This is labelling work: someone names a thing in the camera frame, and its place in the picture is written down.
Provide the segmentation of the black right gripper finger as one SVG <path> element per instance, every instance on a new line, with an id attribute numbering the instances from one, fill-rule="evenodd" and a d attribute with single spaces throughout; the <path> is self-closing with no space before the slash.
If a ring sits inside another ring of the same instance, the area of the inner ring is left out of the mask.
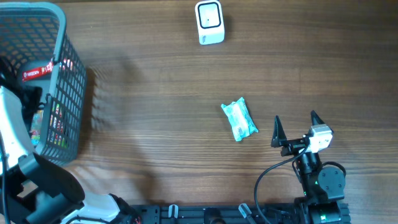
<path id="1" fill-rule="evenodd" d="M 325 122 L 319 117 L 319 115 L 314 110 L 311 111 L 310 116 L 313 126 L 325 124 Z"/>
<path id="2" fill-rule="evenodd" d="M 272 135 L 271 147 L 282 147 L 287 144 L 287 137 L 285 135 L 282 123 L 278 115 L 274 119 L 274 132 Z"/>

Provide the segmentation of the teal tissue packet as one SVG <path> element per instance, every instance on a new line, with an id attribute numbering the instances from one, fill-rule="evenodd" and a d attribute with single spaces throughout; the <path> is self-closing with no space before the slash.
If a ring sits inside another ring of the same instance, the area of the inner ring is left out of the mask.
<path id="1" fill-rule="evenodd" d="M 243 97 L 229 105 L 221 104 L 221 108 L 228 118 L 236 142 L 242 141 L 252 133 L 259 132 L 249 114 Z"/>

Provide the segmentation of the green Haribo gummy bag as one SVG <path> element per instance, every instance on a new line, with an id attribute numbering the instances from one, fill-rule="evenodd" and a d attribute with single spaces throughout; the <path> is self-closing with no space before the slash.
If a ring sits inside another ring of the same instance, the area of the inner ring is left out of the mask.
<path id="1" fill-rule="evenodd" d="M 30 127 L 30 139 L 34 147 L 38 145 L 40 140 L 40 130 L 42 127 L 43 112 L 44 112 L 43 110 L 38 110 L 32 118 L 32 124 Z"/>

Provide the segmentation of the red Nescafe stick sachet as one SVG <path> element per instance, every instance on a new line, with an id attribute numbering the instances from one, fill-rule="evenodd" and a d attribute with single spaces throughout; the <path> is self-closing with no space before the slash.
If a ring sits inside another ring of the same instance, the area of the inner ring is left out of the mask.
<path id="1" fill-rule="evenodd" d="M 46 66 L 36 67 L 30 70 L 26 70 L 22 73 L 22 81 L 27 82 L 33 79 L 41 78 L 46 75 L 50 75 L 53 72 L 53 68 L 55 63 L 51 60 Z M 73 71 L 73 61 L 69 58 L 65 58 L 63 62 L 60 64 L 62 70 L 68 68 Z"/>

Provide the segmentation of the small red carton box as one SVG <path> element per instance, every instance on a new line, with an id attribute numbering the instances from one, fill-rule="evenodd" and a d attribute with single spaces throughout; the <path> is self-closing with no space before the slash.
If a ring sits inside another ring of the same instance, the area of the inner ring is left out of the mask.
<path id="1" fill-rule="evenodd" d="M 67 143 L 63 134 L 65 134 L 64 123 L 62 121 L 62 109 L 58 103 L 54 103 L 51 110 L 52 114 L 50 115 L 50 126 L 53 131 L 47 136 L 47 140 L 51 143 L 54 143 L 62 148 L 67 147 Z"/>

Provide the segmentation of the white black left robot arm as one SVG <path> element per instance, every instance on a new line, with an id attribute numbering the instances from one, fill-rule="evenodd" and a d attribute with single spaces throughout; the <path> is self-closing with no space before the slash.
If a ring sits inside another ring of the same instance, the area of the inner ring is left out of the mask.
<path id="1" fill-rule="evenodd" d="M 1 213 L 6 223 L 140 223 L 113 194 L 86 194 L 77 179 L 35 150 L 27 125 L 44 108 L 39 87 L 21 86 L 1 58 Z"/>

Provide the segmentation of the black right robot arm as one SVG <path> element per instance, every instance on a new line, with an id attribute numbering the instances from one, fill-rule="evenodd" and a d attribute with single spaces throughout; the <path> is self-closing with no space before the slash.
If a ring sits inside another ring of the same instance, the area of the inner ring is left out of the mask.
<path id="1" fill-rule="evenodd" d="M 337 162 L 320 160 L 320 151 L 330 147 L 334 131 L 311 111 L 312 125 L 307 134 L 287 139 L 278 116 L 274 120 L 271 146 L 280 147 L 281 156 L 292 156 L 295 175 L 304 196 L 295 199 L 300 223 L 344 223 L 346 209 L 340 204 L 345 198 L 346 170 Z"/>

